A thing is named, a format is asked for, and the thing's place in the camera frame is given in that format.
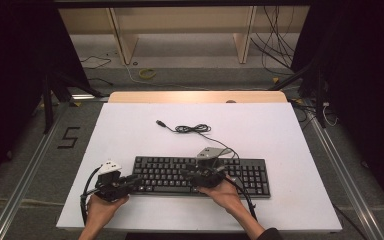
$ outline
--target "finger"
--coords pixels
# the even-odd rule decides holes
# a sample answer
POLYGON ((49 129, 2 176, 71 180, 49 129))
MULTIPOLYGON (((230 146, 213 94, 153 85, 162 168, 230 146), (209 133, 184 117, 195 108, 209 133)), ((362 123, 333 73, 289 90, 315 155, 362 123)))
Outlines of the finger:
POLYGON ((208 193, 210 192, 210 189, 209 188, 206 188, 206 187, 197 187, 197 190, 201 193, 205 193, 208 195, 208 193))
POLYGON ((117 206, 121 206, 125 204, 127 201, 129 201, 129 195, 118 199, 117 201, 114 202, 114 204, 116 204, 117 206))

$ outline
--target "metal frame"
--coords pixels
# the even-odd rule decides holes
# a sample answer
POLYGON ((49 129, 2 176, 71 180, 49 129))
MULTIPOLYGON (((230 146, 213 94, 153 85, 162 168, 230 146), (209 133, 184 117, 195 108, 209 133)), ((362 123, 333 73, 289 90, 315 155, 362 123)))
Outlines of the metal frame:
MULTIPOLYGON (((308 99, 305 100, 307 105, 312 105, 311 101, 308 99)), ((308 113, 309 119, 313 118, 312 113, 308 113)), ((348 199, 353 205, 354 210, 357 213, 358 218, 360 219, 368 238, 371 240, 380 240, 384 239, 384 233, 379 226, 373 212, 370 210, 366 200, 358 190, 358 186, 355 183, 352 175, 346 168, 344 161, 342 160, 339 152, 336 150, 335 145, 333 144, 332 139, 327 133, 325 128, 317 121, 312 121, 314 130, 319 137, 320 142, 323 144, 323 147, 329 157, 330 162, 332 163, 333 168, 335 169, 336 174, 338 175, 339 180, 342 183, 342 186, 345 192, 348 195, 348 199)))
POLYGON ((4 239, 12 223, 12 220, 18 211, 21 201, 26 195, 30 183, 36 175, 36 172, 39 169, 46 151, 48 150, 48 147, 54 137, 55 130, 58 128, 59 122, 65 111, 68 109, 68 106, 69 103, 61 103, 58 107, 55 123, 52 125, 49 132, 43 135, 42 140, 40 141, 35 153, 33 154, 33 157, 31 158, 26 170, 23 173, 23 176, 14 189, 14 192, 9 198, 5 208, 2 210, 0 214, 0 239, 4 239))
POLYGON ((316 0, 19 0, 18 5, 56 8, 309 6, 316 0))

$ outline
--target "hand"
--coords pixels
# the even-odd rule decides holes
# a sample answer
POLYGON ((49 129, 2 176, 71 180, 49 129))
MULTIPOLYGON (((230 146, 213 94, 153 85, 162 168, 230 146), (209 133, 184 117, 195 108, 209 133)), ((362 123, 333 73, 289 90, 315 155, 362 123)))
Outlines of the hand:
POLYGON ((250 239, 257 239, 265 231, 242 205, 236 187, 228 181, 223 180, 214 188, 198 187, 198 191, 207 194, 214 202, 225 208, 244 228, 250 239))
POLYGON ((236 191, 236 187, 226 180, 223 180, 214 188, 198 187, 198 191, 207 194, 214 200, 214 202, 225 208, 226 211, 230 214, 232 214, 234 210, 244 208, 239 198, 238 192, 236 191))
POLYGON ((87 203, 88 216, 86 226, 79 239, 94 239, 99 231, 113 218, 117 209, 129 200, 129 196, 115 202, 102 200, 95 194, 90 196, 87 203))

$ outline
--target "person's right hand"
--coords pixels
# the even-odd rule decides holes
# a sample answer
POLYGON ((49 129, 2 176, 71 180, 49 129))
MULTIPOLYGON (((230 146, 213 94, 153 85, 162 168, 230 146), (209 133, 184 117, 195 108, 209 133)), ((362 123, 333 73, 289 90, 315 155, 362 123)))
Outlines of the person's right hand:
POLYGON ((214 202, 225 208, 230 214, 232 214, 233 210, 244 208, 236 191, 236 187, 226 180, 223 180, 214 188, 198 187, 198 191, 207 194, 214 202))

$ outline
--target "plug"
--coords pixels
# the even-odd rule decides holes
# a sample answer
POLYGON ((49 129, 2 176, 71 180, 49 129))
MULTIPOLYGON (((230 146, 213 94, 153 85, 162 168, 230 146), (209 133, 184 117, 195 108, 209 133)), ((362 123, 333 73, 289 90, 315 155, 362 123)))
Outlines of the plug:
POLYGON ((120 170, 121 166, 113 161, 107 161, 104 163, 98 171, 98 175, 114 172, 120 170))
POLYGON ((160 120, 157 120, 157 124, 160 125, 161 127, 167 127, 165 123, 161 122, 160 120))

